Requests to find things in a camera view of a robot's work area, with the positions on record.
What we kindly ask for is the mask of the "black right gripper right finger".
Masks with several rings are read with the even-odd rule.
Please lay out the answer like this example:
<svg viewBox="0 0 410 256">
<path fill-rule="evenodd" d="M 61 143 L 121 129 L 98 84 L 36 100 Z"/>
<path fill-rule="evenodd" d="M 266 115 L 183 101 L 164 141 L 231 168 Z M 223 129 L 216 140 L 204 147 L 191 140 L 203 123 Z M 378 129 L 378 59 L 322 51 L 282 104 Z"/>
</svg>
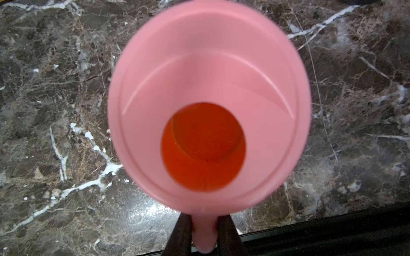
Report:
<svg viewBox="0 0 410 256">
<path fill-rule="evenodd" d="M 218 256 L 249 256 L 230 215 L 218 218 L 217 232 Z"/>
</svg>

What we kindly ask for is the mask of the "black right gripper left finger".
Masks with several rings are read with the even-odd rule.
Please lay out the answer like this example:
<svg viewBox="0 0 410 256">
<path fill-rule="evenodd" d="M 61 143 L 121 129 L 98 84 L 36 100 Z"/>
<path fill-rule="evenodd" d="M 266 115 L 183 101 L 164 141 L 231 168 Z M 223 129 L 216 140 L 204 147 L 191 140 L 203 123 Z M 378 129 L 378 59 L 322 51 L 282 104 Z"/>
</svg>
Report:
<svg viewBox="0 0 410 256">
<path fill-rule="evenodd" d="M 192 217 L 181 213 L 162 256 L 190 256 L 192 250 Z"/>
</svg>

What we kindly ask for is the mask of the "pink plastic watering can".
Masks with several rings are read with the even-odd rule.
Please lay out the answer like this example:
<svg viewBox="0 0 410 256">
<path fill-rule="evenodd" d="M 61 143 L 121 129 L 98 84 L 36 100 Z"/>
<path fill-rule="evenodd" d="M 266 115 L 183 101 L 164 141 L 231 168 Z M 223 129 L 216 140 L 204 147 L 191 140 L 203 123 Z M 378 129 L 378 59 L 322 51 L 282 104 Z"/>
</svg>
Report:
<svg viewBox="0 0 410 256">
<path fill-rule="evenodd" d="M 278 189 L 311 123 L 309 79 L 271 20 L 230 1 L 188 1 L 145 24 L 123 50 L 108 126 L 129 177 L 192 217 L 192 247 L 217 246 L 220 216 Z"/>
</svg>

